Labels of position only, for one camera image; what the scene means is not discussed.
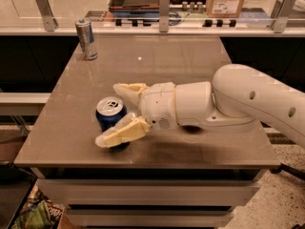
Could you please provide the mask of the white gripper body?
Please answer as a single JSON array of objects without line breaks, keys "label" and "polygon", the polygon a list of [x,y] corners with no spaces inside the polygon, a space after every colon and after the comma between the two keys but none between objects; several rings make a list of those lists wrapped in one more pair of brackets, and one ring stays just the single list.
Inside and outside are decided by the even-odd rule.
[{"label": "white gripper body", "polygon": [[140,96],[139,110],[141,115],[154,130],[174,129],[174,90],[172,82],[158,83],[150,86]]}]

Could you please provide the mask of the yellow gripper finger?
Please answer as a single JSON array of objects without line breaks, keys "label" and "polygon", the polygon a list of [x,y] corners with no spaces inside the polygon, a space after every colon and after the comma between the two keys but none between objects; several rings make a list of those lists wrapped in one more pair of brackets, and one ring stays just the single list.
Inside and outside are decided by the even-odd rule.
[{"label": "yellow gripper finger", "polygon": [[145,83],[116,83],[113,85],[114,91],[133,105],[138,106],[141,94],[148,89]]},{"label": "yellow gripper finger", "polygon": [[95,139],[95,144],[100,148],[111,148],[142,138],[151,128],[143,116],[126,114],[113,127],[99,135]]}]

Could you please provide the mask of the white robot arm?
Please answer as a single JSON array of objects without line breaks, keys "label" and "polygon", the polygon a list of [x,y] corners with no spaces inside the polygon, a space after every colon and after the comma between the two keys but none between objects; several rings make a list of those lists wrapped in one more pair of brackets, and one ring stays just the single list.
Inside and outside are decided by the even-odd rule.
[{"label": "white robot arm", "polygon": [[122,100],[136,105],[140,115],[126,114],[99,135],[95,144],[101,148],[178,126],[241,132],[257,120],[305,145],[305,93],[245,65],[225,65],[211,82],[117,83],[113,89]]}]

